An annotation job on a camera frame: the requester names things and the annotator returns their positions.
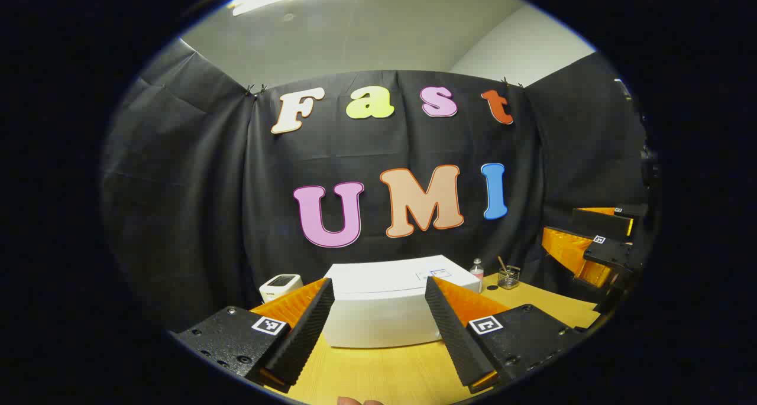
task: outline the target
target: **black curtain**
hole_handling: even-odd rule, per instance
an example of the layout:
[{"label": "black curtain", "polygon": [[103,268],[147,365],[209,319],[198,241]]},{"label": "black curtain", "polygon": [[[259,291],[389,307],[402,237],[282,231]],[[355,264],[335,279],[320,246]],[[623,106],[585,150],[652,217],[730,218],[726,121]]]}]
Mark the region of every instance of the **black curtain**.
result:
[{"label": "black curtain", "polygon": [[[148,314],[172,330],[222,306],[257,305],[258,287],[272,276],[298,273],[308,283],[332,263],[444,254],[465,268],[480,257],[488,275],[501,256],[523,267],[524,281],[560,292],[560,268],[540,259],[541,227],[565,225],[574,206],[643,198],[643,132],[613,79],[592,55],[525,90],[461,74],[369,71],[251,95],[179,40],[135,80],[114,114],[102,166],[108,238]],[[389,90],[392,115],[347,116],[350,93],[368,85]],[[448,88],[457,114],[425,114],[419,92],[428,86]],[[300,116],[302,127],[273,135],[281,95],[317,87],[325,97]],[[490,89],[508,100],[513,124],[492,117],[481,97]],[[505,166],[501,219],[483,217],[484,163]],[[381,172],[407,168],[427,187],[443,164],[460,168],[464,224],[387,237],[392,217]],[[348,181],[365,185],[360,237],[345,248],[311,244],[292,193],[324,187],[323,224],[338,231],[343,215],[333,187]]]}]

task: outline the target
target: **blue letter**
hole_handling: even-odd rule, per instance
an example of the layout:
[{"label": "blue letter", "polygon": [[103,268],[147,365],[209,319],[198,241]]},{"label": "blue letter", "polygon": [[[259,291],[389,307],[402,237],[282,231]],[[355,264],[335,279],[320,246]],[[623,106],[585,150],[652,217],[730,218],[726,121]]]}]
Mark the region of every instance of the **blue letter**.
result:
[{"label": "blue letter", "polygon": [[499,219],[507,214],[505,197],[502,192],[502,175],[505,173],[505,166],[500,163],[484,164],[481,166],[481,173],[486,178],[486,189],[489,196],[489,205],[484,211],[484,219]]}]

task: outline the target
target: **small white device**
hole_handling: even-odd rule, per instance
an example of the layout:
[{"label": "small white device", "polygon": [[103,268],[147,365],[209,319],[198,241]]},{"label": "small white device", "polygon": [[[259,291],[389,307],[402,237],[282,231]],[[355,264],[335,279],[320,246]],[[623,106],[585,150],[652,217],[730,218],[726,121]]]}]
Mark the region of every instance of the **small white device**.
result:
[{"label": "small white device", "polygon": [[439,340],[425,301],[428,276],[478,293],[479,280],[438,255],[375,263],[334,264],[325,274],[334,304],[323,337],[336,348],[392,348]]},{"label": "small white device", "polygon": [[263,303],[268,303],[299,289],[299,287],[302,287],[300,275],[276,275],[260,286],[260,295],[263,297]]}]

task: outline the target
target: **clear bottle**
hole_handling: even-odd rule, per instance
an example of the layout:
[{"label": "clear bottle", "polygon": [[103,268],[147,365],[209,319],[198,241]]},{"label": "clear bottle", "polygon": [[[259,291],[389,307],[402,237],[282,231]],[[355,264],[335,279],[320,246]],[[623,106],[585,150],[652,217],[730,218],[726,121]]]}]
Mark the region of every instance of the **clear bottle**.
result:
[{"label": "clear bottle", "polygon": [[479,279],[478,281],[478,292],[481,294],[481,291],[484,287],[484,267],[481,265],[481,259],[475,259],[473,260],[473,267],[471,267],[470,273],[473,273],[473,275],[476,276],[476,278]]}]

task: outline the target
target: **yellow letter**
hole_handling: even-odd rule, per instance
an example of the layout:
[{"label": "yellow letter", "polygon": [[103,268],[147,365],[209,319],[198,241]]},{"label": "yellow letter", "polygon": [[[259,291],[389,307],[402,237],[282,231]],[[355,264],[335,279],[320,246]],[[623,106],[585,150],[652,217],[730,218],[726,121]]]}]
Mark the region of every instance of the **yellow letter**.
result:
[{"label": "yellow letter", "polygon": [[347,106],[350,118],[386,118],[394,112],[394,106],[389,104],[389,90],[381,86],[359,88],[350,98],[355,99]]},{"label": "yellow letter", "polygon": [[271,128],[271,133],[294,132],[301,127],[302,122],[297,119],[297,113],[302,112],[303,118],[307,118],[313,111],[313,99],[323,99],[326,92],[322,87],[303,90],[302,92],[287,93],[282,95],[282,109],[279,112],[279,120]]},{"label": "yellow letter", "polygon": [[407,221],[408,211],[422,231],[426,231],[431,224],[435,209],[438,209],[435,228],[449,229],[462,225],[462,214],[457,205],[458,175],[460,169],[455,165],[438,166],[424,192],[408,169],[384,171],[379,179],[389,187],[392,202],[392,226],[386,230],[387,237],[400,238],[413,233],[415,228]]}]

